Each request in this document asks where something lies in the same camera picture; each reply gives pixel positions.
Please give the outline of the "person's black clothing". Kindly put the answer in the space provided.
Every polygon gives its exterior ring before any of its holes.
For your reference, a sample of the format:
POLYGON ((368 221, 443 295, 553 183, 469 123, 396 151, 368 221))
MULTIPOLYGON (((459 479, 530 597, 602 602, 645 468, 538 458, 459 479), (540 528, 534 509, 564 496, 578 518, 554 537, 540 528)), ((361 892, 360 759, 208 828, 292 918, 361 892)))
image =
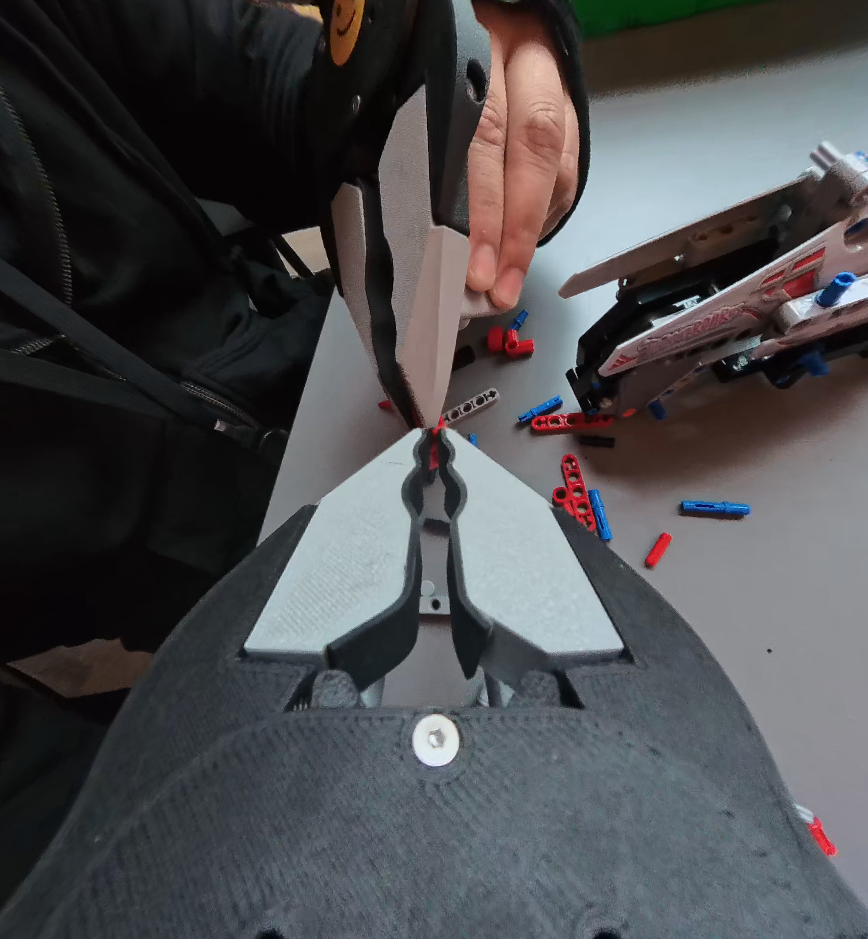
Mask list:
POLYGON ((318 20, 287 2, 0 2, 0 254, 170 371, 305 369, 330 300, 199 204, 316 224, 318 20))

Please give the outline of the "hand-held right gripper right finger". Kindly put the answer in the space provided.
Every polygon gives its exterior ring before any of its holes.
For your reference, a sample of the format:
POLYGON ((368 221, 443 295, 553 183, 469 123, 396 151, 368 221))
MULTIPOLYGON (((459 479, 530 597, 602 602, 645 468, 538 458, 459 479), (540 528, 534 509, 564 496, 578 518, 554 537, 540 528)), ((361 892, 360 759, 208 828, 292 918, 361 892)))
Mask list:
POLYGON ((589 534, 455 431, 443 433, 452 639, 466 677, 522 677, 625 651, 574 542, 589 534))

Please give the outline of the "person's left hand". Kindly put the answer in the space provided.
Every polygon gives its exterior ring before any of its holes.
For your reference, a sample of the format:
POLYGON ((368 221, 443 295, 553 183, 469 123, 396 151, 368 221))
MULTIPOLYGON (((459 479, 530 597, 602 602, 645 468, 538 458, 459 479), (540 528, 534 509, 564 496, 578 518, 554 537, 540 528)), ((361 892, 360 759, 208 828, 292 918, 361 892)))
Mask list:
POLYGON ((487 30, 487 99, 468 156, 467 287, 498 310, 520 300, 537 243, 574 205, 579 121, 563 56, 538 12, 475 2, 487 30))

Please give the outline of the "white brick beam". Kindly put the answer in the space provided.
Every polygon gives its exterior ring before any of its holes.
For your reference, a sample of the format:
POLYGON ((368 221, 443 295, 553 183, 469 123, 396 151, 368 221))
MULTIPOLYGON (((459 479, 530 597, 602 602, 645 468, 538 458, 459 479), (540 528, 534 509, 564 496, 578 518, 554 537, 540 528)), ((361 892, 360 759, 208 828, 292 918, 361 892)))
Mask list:
POLYGON ((473 416, 479 411, 496 404, 500 394, 494 387, 488 388, 463 401, 459 405, 448 408, 441 416, 445 425, 452 425, 473 416))

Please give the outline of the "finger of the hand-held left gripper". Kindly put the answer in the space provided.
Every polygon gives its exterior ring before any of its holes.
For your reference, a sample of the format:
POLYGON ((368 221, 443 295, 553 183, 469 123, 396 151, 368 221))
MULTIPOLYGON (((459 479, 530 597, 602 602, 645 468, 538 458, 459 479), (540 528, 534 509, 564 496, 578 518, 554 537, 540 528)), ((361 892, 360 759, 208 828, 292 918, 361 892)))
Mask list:
POLYGON ((392 261, 382 288, 380 377, 406 421, 440 421, 450 382, 470 246, 433 218, 428 94, 420 86, 398 109, 381 152, 381 228, 392 261))
POLYGON ((384 236, 377 182, 344 182, 331 204, 338 287, 393 409, 414 424, 414 406, 395 360, 393 256, 384 236))

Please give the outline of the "grey red brick vehicle model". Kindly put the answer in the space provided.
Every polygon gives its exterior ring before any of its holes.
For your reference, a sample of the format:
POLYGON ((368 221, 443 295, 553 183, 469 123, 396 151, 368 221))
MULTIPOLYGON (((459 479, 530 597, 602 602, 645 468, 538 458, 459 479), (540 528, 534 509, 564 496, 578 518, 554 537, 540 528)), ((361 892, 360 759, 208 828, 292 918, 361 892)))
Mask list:
POLYGON ((563 299, 615 283, 567 372, 590 418, 628 418, 704 373, 787 390, 868 358, 868 149, 828 142, 790 182, 573 274, 563 299))

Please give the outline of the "short red holed brick beam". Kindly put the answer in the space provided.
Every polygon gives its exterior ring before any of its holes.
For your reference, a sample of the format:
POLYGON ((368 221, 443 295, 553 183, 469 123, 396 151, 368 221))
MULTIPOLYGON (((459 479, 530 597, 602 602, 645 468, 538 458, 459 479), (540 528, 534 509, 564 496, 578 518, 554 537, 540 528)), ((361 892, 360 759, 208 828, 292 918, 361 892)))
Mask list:
POLYGON ((614 421, 615 418, 610 415, 553 413, 535 416, 530 427, 536 435, 588 435, 609 428, 614 421))

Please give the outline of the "red T-shaped brick beam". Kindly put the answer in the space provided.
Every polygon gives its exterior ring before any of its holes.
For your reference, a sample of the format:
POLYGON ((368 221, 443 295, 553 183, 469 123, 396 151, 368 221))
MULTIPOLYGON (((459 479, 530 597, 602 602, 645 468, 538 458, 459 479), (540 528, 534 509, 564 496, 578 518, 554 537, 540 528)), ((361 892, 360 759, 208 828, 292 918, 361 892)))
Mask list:
POLYGON ((552 505, 565 509, 589 532, 596 530, 596 520, 578 457, 566 453, 561 459, 563 484, 552 493, 552 505))

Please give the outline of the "red tipped grey brick spring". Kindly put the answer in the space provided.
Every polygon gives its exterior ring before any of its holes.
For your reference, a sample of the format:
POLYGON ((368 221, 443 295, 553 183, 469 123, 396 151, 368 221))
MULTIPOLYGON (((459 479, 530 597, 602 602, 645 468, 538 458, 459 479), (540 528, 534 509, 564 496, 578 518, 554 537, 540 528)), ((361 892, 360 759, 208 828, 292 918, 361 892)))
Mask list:
POLYGON ((810 836, 815 840, 823 853, 830 858, 838 855, 838 849, 828 837, 821 819, 806 806, 794 803, 794 808, 800 820, 807 828, 810 836))

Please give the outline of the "green plastic bin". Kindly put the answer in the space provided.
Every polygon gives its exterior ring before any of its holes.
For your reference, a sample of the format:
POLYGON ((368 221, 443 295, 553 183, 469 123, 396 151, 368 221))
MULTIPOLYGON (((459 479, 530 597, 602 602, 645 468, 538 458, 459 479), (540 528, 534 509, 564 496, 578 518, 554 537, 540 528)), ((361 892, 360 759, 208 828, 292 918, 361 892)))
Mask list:
POLYGON ((597 39, 769 1, 572 1, 582 36, 597 39))

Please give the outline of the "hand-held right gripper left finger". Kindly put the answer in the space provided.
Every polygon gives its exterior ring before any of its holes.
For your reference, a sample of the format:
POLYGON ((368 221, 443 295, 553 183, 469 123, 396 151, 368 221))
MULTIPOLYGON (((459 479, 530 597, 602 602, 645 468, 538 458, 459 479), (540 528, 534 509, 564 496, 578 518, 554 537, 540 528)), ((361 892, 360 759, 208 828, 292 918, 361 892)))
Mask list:
POLYGON ((243 651, 343 671, 360 690, 383 680, 417 640, 420 510, 414 429, 316 505, 243 651))

